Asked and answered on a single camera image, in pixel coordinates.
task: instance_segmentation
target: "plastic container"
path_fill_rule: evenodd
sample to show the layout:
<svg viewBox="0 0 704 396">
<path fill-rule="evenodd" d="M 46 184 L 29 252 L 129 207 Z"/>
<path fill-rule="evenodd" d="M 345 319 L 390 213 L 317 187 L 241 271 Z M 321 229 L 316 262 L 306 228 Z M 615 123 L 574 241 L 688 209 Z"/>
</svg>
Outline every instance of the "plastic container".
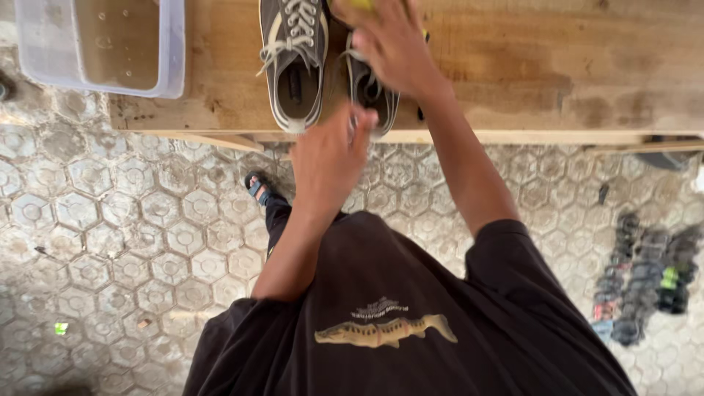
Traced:
<svg viewBox="0 0 704 396">
<path fill-rule="evenodd" d="M 179 98 L 186 86 L 185 0 L 159 3 L 17 0 L 20 67 L 49 85 Z"/>
</svg>

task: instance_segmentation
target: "gray canvas sneaker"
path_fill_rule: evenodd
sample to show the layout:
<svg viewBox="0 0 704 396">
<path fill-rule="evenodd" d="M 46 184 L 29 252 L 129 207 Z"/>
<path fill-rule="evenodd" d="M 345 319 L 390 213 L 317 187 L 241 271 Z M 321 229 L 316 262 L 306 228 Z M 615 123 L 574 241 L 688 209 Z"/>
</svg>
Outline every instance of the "gray canvas sneaker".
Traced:
<svg viewBox="0 0 704 396">
<path fill-rule="evenodd" d="M 394 125 L 401 95 L 382 85 L 361 54 L 352 48 L 352 33 L 347 36 L 347 50 L 344 55 L 347 57 L 352 102 L 378 112 L 379 125 L 372 131 L 372 136 L 384 136 Z"/>
<path fill-rule="evenodd" d="M 288 133 L 313 126 L 322 109 L 329 16 L 324 0 L 259 0 L 269 102 L 276 123 Z"/>
</svg>

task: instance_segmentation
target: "fish print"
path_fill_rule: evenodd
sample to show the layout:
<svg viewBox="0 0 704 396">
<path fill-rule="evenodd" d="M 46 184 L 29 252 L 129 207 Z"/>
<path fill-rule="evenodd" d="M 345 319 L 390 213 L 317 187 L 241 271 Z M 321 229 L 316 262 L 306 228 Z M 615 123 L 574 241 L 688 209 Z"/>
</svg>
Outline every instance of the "fish print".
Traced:
<svg viewBox="0 0 704 396">
<path fill-rule="evenodd" d="M 435 328 L 449 342 L 457 342 L 444 315 L 424 315 L 420 319 L 396 318 L 383 324 L 340 323 L 331 328 L 316 331 L 318 344 L 352 344 L 358 347 L 377 348 L 382 345 L 398 348 L 399 340 L 415 335 L 425 338 L 425 331 Z"/>
</svg>

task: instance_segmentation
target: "black t-shirt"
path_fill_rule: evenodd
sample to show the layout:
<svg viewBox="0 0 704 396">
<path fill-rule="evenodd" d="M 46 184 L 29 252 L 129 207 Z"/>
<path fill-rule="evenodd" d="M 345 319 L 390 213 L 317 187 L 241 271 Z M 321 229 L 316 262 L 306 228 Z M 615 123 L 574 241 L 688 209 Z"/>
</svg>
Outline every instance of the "black t-shirt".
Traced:
<svg viewBox="0 0 704 396">
<path fill-rule="evenodd" d="M 240 299 L 203 330 L 185 395 L 635 395 L 517 221 L 449 273 L 357 213 L 298 301 Z"/>
</svg>

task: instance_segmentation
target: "black sandal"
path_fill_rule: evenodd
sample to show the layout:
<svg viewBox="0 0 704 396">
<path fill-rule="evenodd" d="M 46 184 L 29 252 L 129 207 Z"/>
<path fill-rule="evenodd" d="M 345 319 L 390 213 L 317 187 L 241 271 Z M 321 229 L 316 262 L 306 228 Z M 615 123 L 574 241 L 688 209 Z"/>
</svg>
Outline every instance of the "black sandal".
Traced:
<svg viewBox="0 0 704 396">
<path fill-rule="evenodd" d="M 257 177 L 257 181 L 254 182 L 253 185 L 250 185 L 249 182 L 254 176 Z M 249 194 L 252 197 L 257 196 L 257 192 L 262 186 L 267 187 L 267 189 L 262 192 L 262 195 L 261 197 L 259 197 L 259 200 L 257 202 L 259 202 L 259 204 L 262 206 L 266 206 L 267 202 L 269 201 L 269 198 L 271 198 L 272 195 L 276 194 L 276 192 L 274 191 L 274 189 L 272 189 L 271 184 L 267 182 L 266 178 L 264 178 L 259 172 L 251 171 L 250 173 L 247 173 L 247 176 L 245 176 L 244 178 L 244 187 L 249 191 Z"/>
</svg>

